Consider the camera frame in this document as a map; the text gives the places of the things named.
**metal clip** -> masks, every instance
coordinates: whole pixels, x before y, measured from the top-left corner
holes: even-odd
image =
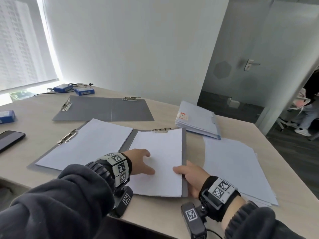
[[[166,133],[168,132],[169,130],[171,130],[171,128],[162,128],[162,129],[153,129],[152,132],[153,133]]]
[[[61,140],[59,140],[57,144],[60,145],[62,143],[68,143],[73,137],[75,137],[78,134],[79,134],[78,130],[74,129],[68,135],[64,136]]]
[[[64,103],[64,105],[61,108],[61,111],[66,112],[70,109],[72,103],[71,103],[71,99],[69,98],[66,103]]]
[[[136,101],[138,98],[140,98],[140,97],[124,97],[123,100],[124,101]]]

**gray clipboard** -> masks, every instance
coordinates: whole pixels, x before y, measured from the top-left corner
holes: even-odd
[[[87,122],[85,124],[81,125],[80,127],[78,127],[77,130],[79,130],[80,128],[82,128],[86,124],[87,124]],[[151,130],[133,129],[132,132],[127,137],[127,139],[125,140],[125,142],[123,143],[123,145],[121,146],[121,148],[119,149],[118,152],[125,152],[125,151],[127,151],[130,148],[133,140],[135,139],[135,136],[136,136],[137,132],[150,132],[150,131]],[[51,174],[51,175],[54,175],[54,176],[57,177],[61,173],[60,170],[51,169],[51,168],[47,168],[47,167],[43,167],[43,166],[39,166],[39,165],[35,164],[40,159],[42,159],[44,156],[46,156],[48,153],[50,153],[53,149],[55,149],[57,146],[58,146],[58,144],[56,144],[53,148],[48,150],[45,154],[43,154],[41,157],[39,157],[33,163],[29,164],[27,166],[27,169],[30,169],[30,170],[33,170],[33,171],[42,172],[42,173],[48,173],[48,174]],[[186,165],[186,128],[182,128],[181,164],[182,165]],[[181,197],[183,197],[183,198],[184,197],[188,197],[188,183],[187,183],[187,180],[185,179],[184,175],[182,175],[182,193],[181,193]]]
[[[154,121],[143,99],[126,101],[122,98],[91,96],[70,96],[69,99],[72,105],[68,111],[59,111],[53,121],[90,121],[93,118],[105,122]]]

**blue battery pack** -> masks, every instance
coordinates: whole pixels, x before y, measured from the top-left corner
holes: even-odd
[[[77,93],[79,96],[89,95],[89,94],[95,93],[94,89],[91,87],[78,88],[78,89],[74,89],[74,90],[75,90],[75,93]]]
[[[0,112],[0,124],[14,122],[16,118],[16,115],[14,114],[14,111],[5,111]]]
[[[73,89],[73,85],[69,85],[69,84],[61,84],[53,88],[55,92],[61,92],[61,93],[66,93],[71,89]]]

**light wood tabletop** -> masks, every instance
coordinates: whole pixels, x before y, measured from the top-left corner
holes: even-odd
[[[103,88],[94,89],[95,95],[90,96],[128,96]],[[14,123],[0,125],[0,133],[6,130],[26,133],[24,140],[0,154],[1,179],[26,188],[34,188],[55,178],[52,174],[34,171],[27,166],[52,148],[68,132],[84,123],[52,121],[69,96],[70,94],[45,94],[0,107],[0,111],[14,110],[17,116]],[[146,102],[155,121],[112,123],[143,130],[175,127],[178,106],[147,99]],[[277,218],[296,233],[308,239],[317,238],[319,201],[265,136],[252,123],[221,116],[217,116],[217,122],[223,138],[241,141],[257,153],[261,168],[277,195],[279,206],[272,207]],[[187,133],[187,159],[203,166],[205,144],[202,136]],[[190,198],[134,195],[121,219],[170,237],[189,238],[180,210],[181,205],[189,200]],[[209,220],[206,226],[222,234],[218,223]]]

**building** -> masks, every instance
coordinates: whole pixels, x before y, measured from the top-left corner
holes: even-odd
[[[46,80],[28,5],[0,0],[0,90]]]

